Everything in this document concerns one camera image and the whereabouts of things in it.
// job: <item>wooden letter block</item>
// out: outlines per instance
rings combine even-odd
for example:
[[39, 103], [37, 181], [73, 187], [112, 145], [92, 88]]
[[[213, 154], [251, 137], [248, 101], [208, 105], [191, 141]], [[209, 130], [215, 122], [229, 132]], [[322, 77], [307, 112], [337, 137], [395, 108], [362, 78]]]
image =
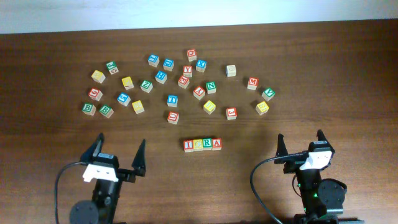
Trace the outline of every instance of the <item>wooden letter block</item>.
[[91, 75], [91, 77], [93, 78], [94, 81], [98, 82], [98, 83], [102, 83], [105, 80], [105, 75], [104, 73], [95, 70], [93, 72], [93, 74]]
[[130, 96], [129, 96], [129, 95], [127, 95], [127, 94], [125, 94], [125, 93], [121, 93], [121, 94], [119, 95], [119, 97], [118, 97], [118, 101], [119, 101], [119, 103], [122, 104], [123, 106], [127, 106], [127, 105], [130, 103], [131, 99], [130, 99]]
[[256, 106], [256, 111], [259, 113], [259, 115], [263, 115], [268, 111], [269, 107], [265, 101], [257, 104]]
[[236, 108], [227, 108], [226, 109], [226, 119], [236, 119], [238, 113], [236, 112]]
[[275, 91], [271, 88], [268, 88], [266, 90], [264, 90], [264, 92], [261, 95], [264, 99], [266, 99], [266, 101], [269, 101], [270, 99], [272, 99], [272, 97], [275, 96]]
[[213, 141], [213, 150], [221, 150], [221, 148], [223, 147], [221, 139], [212, 139], [212, 141]]
[[172, 71], [174, 68], [174, 61], [171, 59], [165, 59], [163, 63], [163, 69], [167, 71]]
[[169, 95], [167, 97], [167, 106], [177, 107], [177, 103], [178, 103], [178, 96]]
[[198, 60], [197, 62], [197, 71], [198, 72], [205, 72], [207, 62], [204, 60]]
[[249, 78], [248, 82], [248, 89], [249, 90], [256, 90], [257, 86], [259, 85], [259, 79], [258, 78]]
[[196, 97], [198, 100], [201, 100], [205, 95], [206, 95], [206, 91], [198, 86], [194, 91], [193, 91], [193, 95], [194, 97]]
[[148, 58], [148, 63], [149, 65], [153, 66], [153, 67], [157, 67], [157, 65], [159, 64], [160, 60], [159, 60], [159, 56], [151, 54]]
[[134, 88], [134, 85], [132, 84], [131, 77], [122, 78], [122, 83], [126, 90]]
[[197, 51], [195, 49], [187, 50], [188, 61], [192, 62], [197, 59]]
[[85, 105], [83, 106], [83, 109], [81, 109], [81, 110], [85, 114], [93, 116], [95, 114], [96, 108], [91, 103], [85, 103]]
[[106, 68], [108, 69], [108, 71], [110, 72], [111, 75], [113, 75], [119, 71], [115, 62], [107, 63]]
[[193, 152], [193, 140], [184, 141], [184, 152]]
[[88, 93], [88, 96], [93, 100], [99, 101], [102, 97], [102, 92], [96, 88], [92, 88]]
[[211, 138], [203, 139], [203, 150], [212, 150], [212, 146]]
[[165, 72], [158, 71], [155, 76], [155, 79], [157, 82], [164, 84], [167, 80], [167, 74]]
[[206, 83], [207, 94], [216, 93], [217, 86], [215, 82], [207, 82]]
[[191, 78], [192, 77], [192, 66], [184, 65], [183, 75], [185, 77]]
[[203, 109], [206, 111], [206, 113], [211, 114], [214, 110], [216, 110], [216, 105], [209, 100], [203, 105]]
[[144, 112], [144, 106], [142, 105], [141, 100], [133, 102], [132, 103], [132, 108], [134, 109], [136, 114]]
[[178, 85], [182, 88], [187, 88], [187, 86], [189, 85], [189, 78], [182, 75], [178, 80]]
[[202, 151], [203, 150], [203, 141], [202, 141], [202, 139], [193, 140], [193, 150], [194, 151]]
[[180, 119], [180, 116], [178, 115], [177, 112], [169, 112], [169, 116], [167, 117], [167, 121], [170, 124], [177, 124], [178, 119]]
[[144, 80], [141, 84], [141, 90], [147, 93], [150, 93], [153, 87], [154, 86], [152, 85], [152, 83], [148, 80]]
[[113, 114], [112, 108], [110, 108], [108, 105], [102, 106], [101, 109], [99, 109], [99, 112], [106, 118], [110, 118]]
[[227, 77], [236, 76], [236, 67], [235, 67], [235, 65], [227, 65], [226, 66], [226, 76]]

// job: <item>wooden table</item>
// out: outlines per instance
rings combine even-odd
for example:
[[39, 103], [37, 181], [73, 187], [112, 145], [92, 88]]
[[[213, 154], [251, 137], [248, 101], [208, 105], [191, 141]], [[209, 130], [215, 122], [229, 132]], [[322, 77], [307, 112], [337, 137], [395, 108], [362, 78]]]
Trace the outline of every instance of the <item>wooden table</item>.
[[[58, 170], [77, 161], [100, 132], [103, 152], [117, 155], [127, 169], [147, 140], [147, 175], [123, 185], [115, 221], [270, 220], [251, 192], [251, 169], [275, 155], [279, 133], [289, 152], [299, 152], [322, 129], [336, 149], [322, 177], [348, 185], [342, 217], [395, 223], [397, 38], [397, 20], [0, 35], [2, 222], [53, 223]], [[189, 48], [208, 65], [184, 90], [177, 79]], [[174, 59], [165, 85], [155, 81], [162, 66], [149, 66], [149, 54]], [[106, 71], [110, 60], [119, 73]], [[236, 77], [226, 77], [229, 64], [236, 65]], [[90, 77], [95, 69], [107, 76], [102, 85]], [[142, 114], [116, 101], [126, 76], [135, 85], [126, 93], [142, 101]], [[246, 88], [249, 77], [259, 78], [259, 90], [276, 91], [263, 116], [254, 109], [260, 91]], [[143, 79], [154, 83], [149, 94], [139, 88]], [[215, 81], [217, 92], [198, 101], [193, 88], [206, 81]], [[103, 92], [100, 102], [89, 99], [92, 87]], [[178, 95], [176, 109], [167, 107], [168, 94]], [[217, 106], [211, 115], [202, 108], [207, 100]], [[108, 104], [114, 114], [87, 116], [84, 102]], [[230, 106], [237, 107], [237, 120], [226, 120]], [[170, 110], [180, 113], [178, 125], [167, 122]], [[184, 153], [184, 139], [208, 136], [222, 138], [223, 149]], [[282, 168], [264, 165], [254, 183], [270, 209], [289, 218], [303, 208], [293, 175]], [[95, 181], [84, 183], [83, 171], [75, 167], [61, 178], [62, 223], [74, 203], [91, 198]]]

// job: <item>block face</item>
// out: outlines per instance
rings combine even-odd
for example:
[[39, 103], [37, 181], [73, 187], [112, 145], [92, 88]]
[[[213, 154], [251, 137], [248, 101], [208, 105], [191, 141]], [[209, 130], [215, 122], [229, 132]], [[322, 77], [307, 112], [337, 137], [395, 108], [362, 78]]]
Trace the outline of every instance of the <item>block face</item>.
[[194, 91], [193, 91], [193, 95], [198, 99], [201, 100], [205, 95], [206, 95], [206, 91], [198, 86]]
[[93, 78], [94, 81], [98, 82], [98, 83], [102, 83], [105, 80], [105, 75], [104, 73], [95, 70], [93, 72], [93, 74], [91, 75], [91, 77]]
[[119, 103], [123, 106], [127, 106], [130, 103], [130, 100], [130, 96], [125, 93], [121, 93], [118, 97]]
[[192, 66], [184, 65], [183, 75], [185, 77], [191, 78], [192, 77]]
[[132, 103], [132, 108], [134, 109], [136, 114], [144, 112], [144, 106], [142, 105], [141, 100], [133, 102]]
[[236, 108], [227, 108], [226, 109], [226, 119], [236, 119], [238, 113], [236, 112]]
[[206, 111], [206, 113], [211, 114], [214, 112], [214, 110], [216, 110], [216, 105], [209, 100], [203, 105], [203, 109]]
[[193, 152], [193, 140], [184, 141], [184, 151]]
[[152, 90], [153, 87], [154, 86], [152, 85], [152, 83], [150, 81], [148, 81], [148, 80], [144, 80], [141, 83], [141, 90], [143, 90], [144, 92], [149, 93]]
[[174, 68], [174, 61], [171, 59], [168, 59], [168, 58], [165, 59], [164, 63], [163, 63], [163, 68], [164, 68], [164, 70], [172, 71]]
[[148, 64], [153, 67], [157, 67], [159, 62], [160, 62], [160, 59], [159, 59], [159, 56], [157, 56], [157, 55], [151, 54], [148, 58]]
[[169, 95], [167, 97], [167, 106], [177, 107], [177, 103], [178, 103], [178, 96]]
[[134, 85], [132, 84], [131, 77], [122, 78], [122, 83], [126, 90], [134, 88]]
[[236, 67], [235, 67], [235, 65], [227, 65], [226, 66], [226, 76], [227, 77], [236, 76]]
[[257, 104], [256, 106], [256, 111], [259, 113], [259, 115], [263, 115], [268, 111], [269, 107], [265, 101]]
[[272, 99], [272, 97], [275, 96], [275, 91], [271, 88], [268, 88], [266, 90], [264, 90], [264, 92], [261, 95], [266, 101], [269, 101], [270, 99]]
[[203, 139], [203, 150], [212, 150], [212, 149], [213, 149], [213, 143], [211, 138]]
[[107, 118], [110, 118], [113, 114], [112, 108], [110, 108], [108, 105], [102, 106], [101, 109], [99, 109], [99, 112]]
[[110, 72], [111, 75], [113, 75], [119, 71], [115, 62], [107, 63], [106, 68], [108, 69], [108, 71]]
[[197, 59], [197, 51], [195, 49], [187, 50], [188, 61], [192, 62]]
[[182, 75], [178, 80], [178, 85], [182, 88], [187, 88], [187, 86], [189, 85], [189, 78]]
[[256, 90], [257, 86], [259, 84], [259, 79], [258, 78], [249, 78], [249, 82], [248, 82], [248, 89], [250, 90]]
[[82, 112], [84, 112], [87, 115], [91, 115], [93, 116], [95, 114], [96, 108], [94, 105], [92, 105], [91, 103], [85, 103], [83, 105], [83, 109], [81, 109]]
[[221, 139], [212, 139], [213, 141], [213, 150], [221, 150], [223, 147], [223, 143], [221, 142]]
[[102, 92], [99, 89], [96, 89], [96, 88], [92, 88], [90, 90], [90, 92], [88, 93], [88, 96], [91, 99], [96, 100], [96, 101], [99, 101], [101, 99], [102, 95], [103, 95]]
[[207, 94], [215, 93], [217, 90], [217, 86], [215, 82], [206, 83]]
[[164, 84], [167, 80], [167, 74], [165, 72], [158, 71], [155, 76], [155, 79], [157, 82]]
[[198, 60], [197, 62], [197, 71], [198, 72], [205, 72], [207, 66], [207, 62], [204, 60]]
[[171, 124], [177, 124], [178, 119], [180, 118], [177, 112], [169, 112], [169, 116], [167, 117], [167, 121]]
[[194, 151], [202, 151], [203, 150], [203, 140], [202, 139], [193, 140], [193, 150]]

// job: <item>white wall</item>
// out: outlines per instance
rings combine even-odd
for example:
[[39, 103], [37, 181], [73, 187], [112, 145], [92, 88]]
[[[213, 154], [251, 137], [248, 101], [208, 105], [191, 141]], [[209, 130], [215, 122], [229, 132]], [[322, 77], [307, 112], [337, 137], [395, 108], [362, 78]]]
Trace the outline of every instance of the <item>white wall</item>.
[[0, 33], [398, 17], [398, 0], [0, 0]]

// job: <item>wire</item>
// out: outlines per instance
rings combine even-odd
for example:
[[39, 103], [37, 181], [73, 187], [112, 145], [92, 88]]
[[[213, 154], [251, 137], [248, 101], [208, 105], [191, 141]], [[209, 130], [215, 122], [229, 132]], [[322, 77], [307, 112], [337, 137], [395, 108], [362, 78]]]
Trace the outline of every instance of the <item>wire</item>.
[[268, 213], [268, 215], [270, 215], [271, 218], [273, 218], [273, 219], [275, 220], [275, 222], [277, 222], [277, 223], [279, 223], [279, 224], [283, 224], [283, 223], [282, 223], [274, 214], [272, 214], [272, 212], [266, 207], [266, 205], [264, 204], [264, 202], [262, 202], [262, 200], [261, 200], [259, 194], [257, 193], [257, 191], [256, 191], [255, 188], [254, 188], [254, 184], [253, 184], [253, 175], [254, 175], [254, 171], [256, 171], [256, 169], [257, 169], [259, 166], [265, 164], [266, 162], [274, 161], [274, 160], [276, 160], [276, 159], [285, 159], [285, 158], [296, 157], [296, 156], [302, 156], [302, 155], [303, 155], [303, 153], [300, 152], [300, 153], [291, 154], [291, 155], [287, 155], [287, 156], [279, 156], [279, 157], [273, 157], [273, 158], [270, 158], [270, 159], [266, 159], [266, 160], [264, 160], [264, 161], [258, 163], [258, 164], [253, 168], [253, 170], [251, 171], [251, 174], [250, 174], [250, 186], [251, 186], [251, 190], [252, 190], [253, 193], [254, 193], [254, 196], [256, 196], [257, 200], [259, 201], [259, 203], [261, 204], [261, 206], [266, 210], [266, 212]]
[[55, 204], [55, 223], [59, 224], [58, 220], [58, 181], [60, 180], [60, 177], [63, 173], [63, 171], [67, 170], [70, 167], [77, 166], [77, 165], [87, 165], [85, 162], [72, 162], [60, 170], [60, 172], [57, 175], [57, 178], [55, 179], [55, 188], [54, 188], [54, 204]]
[[296, 179], [296, 175], [293, 176], [292, 187], [293, 187], [294, 192], [295, 192], [299, 197], [301, 197], [301, 195], [299, 195], [299, 193], [297, 193], [296, 188], [294, 187], [294, 180], [295, 180], [295, 179]]

